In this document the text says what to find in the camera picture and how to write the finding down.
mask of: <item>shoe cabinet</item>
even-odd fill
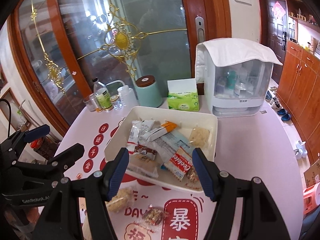
[[[306,141],[310,163],[320,157],[320,61],[288,41],[277,94]]]

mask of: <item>screw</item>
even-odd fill
[[[93,176],[96,177],[96,178],[101,177],[101,176],[102,176],[102,171],[95,171],[95,172],[93,173]]]
[[[69,181],[69,178],[67,178],[67,177],[64,177],[64,178],[62,178],[62,179],[60,180],[60,182],[61,182],[62,184],[66,184],[68,181]]]
[[[57,185],[58,185],[58,182],[57,182],[56,180],[51,183],[51,186],[52,186],[53,188],[55,188]]]
[[[257,184],[260,184],[260,183],[261,183],[261,179],[258,178],[258,177],[254,177],[254,178],[253,178],[253,182],[254,182],[254,183],[257,183]]]
[[[220,176],[223,177],[223,178],[226,178],[226,177],[229,176],[229,173],[226,172],[226,171],[221,171],[221,172],[220,172]]]

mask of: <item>brown lid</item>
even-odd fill
[[[140,77],[136,81],[136,84],[138,87],[144,88],[144,87],[151,86],[154,82],[156,82],[155,77],[148,75],[148,76]]]

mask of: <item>cardboard box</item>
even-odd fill
[[[320,182],[320,159],[318,159],[309,169],[304,172],[304,179],[307,187],[311,187]]]

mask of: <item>pink tablecloth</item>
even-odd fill
[[[202,100],[201,97],[200,111],[208,113]],[[236,178],[262,178],[284,218],[291,239],[295,240],[299,238],[303,218],[299,167],[274,111],[266,102],[262,108],[267,113],[218,119],[215,163],[220,170],[226,170]],[[65,172],[65,176],[72,180],[86,178],[103,167],[104,148],[128,112],[129,109],[124,107],[102,113],[90,113],[85,108],[80,113],[57,153],[77,142],[84,145],[85,153]],[[203,239],[215,207],[204,193],[178,192],[125,175],[121,187],[128,186],[135,190],[134,204],[118,214],[110,214],[119,239]],[[136,225],[150,204],[170,212],[163,226],[154,232]],[[84,212],[85,208],[81,210],[82,218]],[[238,199],[230,239],[238,237],[241,212],[242,200]]]

